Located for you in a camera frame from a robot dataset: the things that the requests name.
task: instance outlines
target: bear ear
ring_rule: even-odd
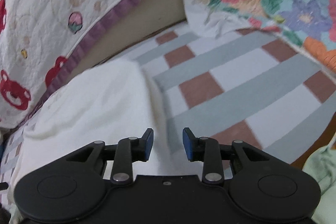
[[[24,92],[24,96],[30,101],[32,98],[31,98],[31,96],[30,96],[30,92],[29,92],[29,90],[25,90],[25,92]]]
[[[6,82],[8,80],[8,74],[2,70],[1,71],[1,78]]]

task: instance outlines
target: purple blanket trim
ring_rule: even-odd
[[[20,122],[16,127],[22,126],[28,121],[44,104],[44,102],[60,87],[63,86],[71,72],[78,66],[83,57],[90,51],[92,46],[122,17],[124,17],[132,8],[137,6],[141,0],[121,0],[110,11],[108,11],[82,38],[70,54],[67,62],[63,65],[55,79],[51,82],[46,92],[43,94],[37,105],[30,114]]]

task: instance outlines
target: mint green cloth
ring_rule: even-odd
[[[311,175],[320,185],[321,201],[312,219],[317,224],[336,223],[336,150],[332,141],[316,150],[306,161],[303,171]]]

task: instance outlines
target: silver screw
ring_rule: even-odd
[[[113,179],[115,181],[126,181],[129,179],[129,175],[127,175],[126,173],[116,173],[113,175]]]
[[[207,181],[219,181],[222,179],[222,176],[218,173],[209,173],[205,175]]]

